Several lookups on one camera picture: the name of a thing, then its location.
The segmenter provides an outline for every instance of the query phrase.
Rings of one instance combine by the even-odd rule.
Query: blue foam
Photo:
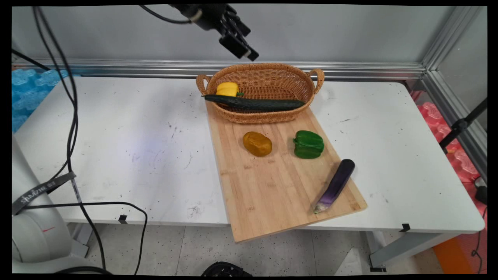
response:
[[[61,70],[63,78],[68,76]],[[11,73],[12,80],[12,131],[16,132],[50,91],[60,82],[56,70],[38,74],[34,69],[17,69]]]

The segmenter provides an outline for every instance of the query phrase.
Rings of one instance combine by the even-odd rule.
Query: floor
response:
[[[142,226],[99,224],[107,270],[133,274]],[[384,233],[386,241],[400,233]],[[87,259],[101,266],[95,236]],[[292,230],[235,244],[230,227],[147,226],[139,275],[200,276],[216,261],[232,263],[253,276],[333,276],[371,274],[441,274],[432,249],[371,273],[363,232]]]

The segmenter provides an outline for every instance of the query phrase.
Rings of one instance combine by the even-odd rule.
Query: basket handle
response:
[[[204,88],[204,80],[208,81],[208,83],[209,83],[210,79],[211,79],[210,77],[208,77],[204,74],[198,75],[197,78],[195,79],[195,83],[197,84],[197,88],[199,88],[199,91],[201,92],[202,96],[205,96],[207,94],[206,88]]]
[[[316,82],[316,87],[315,87],[315,94],[317,94],[320,91],[320,88],[323,85],[323,81],[325,80],[325,73],[323,73],[322,69],[313,69],[309,71],[307,74],[311,78],[311,75],[315,73],[318,77],[317,82]]]

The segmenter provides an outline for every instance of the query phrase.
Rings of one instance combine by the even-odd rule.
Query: black stand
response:
[[[465,131],[470,124],[482,113],[484,110],[488,108],[488,98],[484,99],[475,109],[470,112],[468,116],[466,116],[463,119],[457,120],[452,126],[451,126],[451,131],[446,137],[444,137],[441,142],[439,142],[439,145],[443,149],[444,153],[448,153],[446,150],[446,147],[453,141],[455,140],[460,133]]]

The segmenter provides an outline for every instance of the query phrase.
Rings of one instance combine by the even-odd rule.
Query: gray wall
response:
[[[469,110],[488,96],[488,8],[484,7],[458,39],[438,70]],[[478,118],[488,128],[487,110]]]
[[[167,5],[150,5],[184,19]],[[453,7],[233,4],[259,61],[419,62]],[[44,7],[68,58],[236,60],[219,34],[163,22],[137,5]],[[20,51],[47,58],[31,8],[12,8]]]

